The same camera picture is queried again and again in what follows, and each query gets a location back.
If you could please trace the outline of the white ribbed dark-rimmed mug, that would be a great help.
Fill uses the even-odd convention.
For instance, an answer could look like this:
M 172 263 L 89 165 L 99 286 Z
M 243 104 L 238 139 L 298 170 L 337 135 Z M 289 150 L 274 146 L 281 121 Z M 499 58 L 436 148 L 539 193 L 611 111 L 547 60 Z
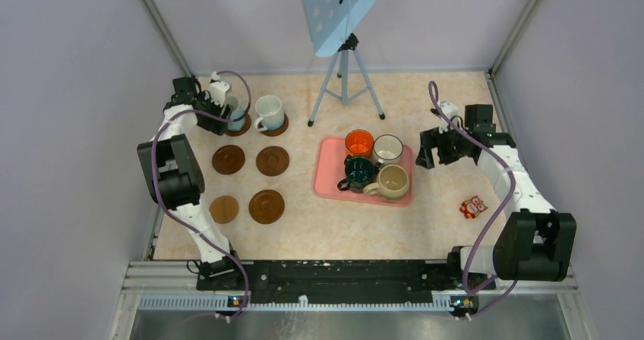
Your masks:
M 371 160 L 381 165 L 397 165 L 404 152 L 404 144 L 392 134 L 383 134 L 375 139 Z

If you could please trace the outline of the beige mug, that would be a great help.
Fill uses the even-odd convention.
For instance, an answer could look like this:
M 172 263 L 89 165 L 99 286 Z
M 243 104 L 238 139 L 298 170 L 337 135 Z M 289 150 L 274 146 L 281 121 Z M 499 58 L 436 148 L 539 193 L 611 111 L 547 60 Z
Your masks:
M 386 165 L 377 174 L 375 181 L 363 188 L 366 195 L 377 195 L 387 201 L 401 200 L 409 191 L 411 180 L 400 165 Z

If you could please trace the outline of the light blue mug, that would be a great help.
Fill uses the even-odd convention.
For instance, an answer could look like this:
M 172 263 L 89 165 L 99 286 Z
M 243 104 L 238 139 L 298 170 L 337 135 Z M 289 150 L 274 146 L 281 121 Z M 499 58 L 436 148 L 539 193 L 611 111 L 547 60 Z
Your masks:
M 232 110 L 229 117 L 232 122 L 228 123 L 228 131 L 240 131 L 245 126 L 246 122 L 245 107 L 242 105 L 239 98 L 234 95 L 227 96 L 226 104 L 229 105 Z

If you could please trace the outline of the dark green mug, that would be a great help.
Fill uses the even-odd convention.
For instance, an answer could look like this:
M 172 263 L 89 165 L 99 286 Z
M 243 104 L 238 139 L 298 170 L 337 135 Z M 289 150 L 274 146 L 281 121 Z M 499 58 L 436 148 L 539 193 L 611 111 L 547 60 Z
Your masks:
M 363 190 L 374 182 L 381 166 L 380 162 L 373 163 L 365 157 L 347 156 L 344 161 L 345 177 L 338 182 L 338 190 L 350 190 L 351 192 L 362 194 Z

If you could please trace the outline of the orange mug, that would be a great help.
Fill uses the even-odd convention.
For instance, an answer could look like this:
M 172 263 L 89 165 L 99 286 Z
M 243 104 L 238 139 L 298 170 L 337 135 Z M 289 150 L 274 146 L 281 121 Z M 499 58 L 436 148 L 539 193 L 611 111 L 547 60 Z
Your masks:
M 346 155 L 371 159 L 374 148 L 374 137 L 363 129 L 349 132 L 344 139 Z

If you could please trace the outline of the pink plastic tray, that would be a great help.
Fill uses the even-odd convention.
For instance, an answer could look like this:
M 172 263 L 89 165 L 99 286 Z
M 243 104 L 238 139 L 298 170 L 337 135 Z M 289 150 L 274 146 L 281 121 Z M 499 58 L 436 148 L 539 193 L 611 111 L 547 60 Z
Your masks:
M 325 137 L 320 142 L 311 185 L 312 190 L 317 196 L 332 200 L 395 207 L 408 206 L 413 200 L 413 161 L 411 147 L 406 144 L 403 146 L 404 150 L 399 164 L 406 170 L 410 184 L 408 192 L 400 200 L 389 201 L 378 195 L 357 194 L 350 190 L 341 191 L 337 188 L 338 182 L 346 176 L 344 173 L 344 160 L 346 158 L 344 137 Z

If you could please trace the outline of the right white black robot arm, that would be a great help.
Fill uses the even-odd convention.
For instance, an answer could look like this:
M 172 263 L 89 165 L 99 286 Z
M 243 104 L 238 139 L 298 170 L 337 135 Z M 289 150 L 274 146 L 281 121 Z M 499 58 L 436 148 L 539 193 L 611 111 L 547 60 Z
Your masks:
M 465 125 L 458 108 L 441 102 L 432 113 L 438 127 L 420 133 L 416 165 L 431 169 L 470 158 L 483 171 L 500 201 L 506 223 L 492 248 L 465 250 L 445 268 L 447 282 L 466 288 L 476 273 L 503 280 L 561 282 L 567 277 L 576 236 L 576 220 L 557 211 L 538 191 L 519 159 L 510 134 L 498 132 L 492 105 L 468 105 Z

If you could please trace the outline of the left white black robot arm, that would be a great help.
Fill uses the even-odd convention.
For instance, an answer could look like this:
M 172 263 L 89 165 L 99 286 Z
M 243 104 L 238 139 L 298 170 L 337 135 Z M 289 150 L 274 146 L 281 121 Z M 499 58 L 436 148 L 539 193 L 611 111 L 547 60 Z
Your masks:
M 242 283 L 244 270 L 233 262 L 229 240 L 201 203 L 204 175 L 188 141 L 200 118 L 228 123 L 231 86 L 217 74 L 204 90 L 193 77 L 177 78 L 173 85 L 175 94 L 164 106 L 159 130 L 150 142 L 137 146 L 137 156 L 153 201 L 184 226 L 197 245 L 200 279 L 215 278 L 225 289 L 234 289 Z

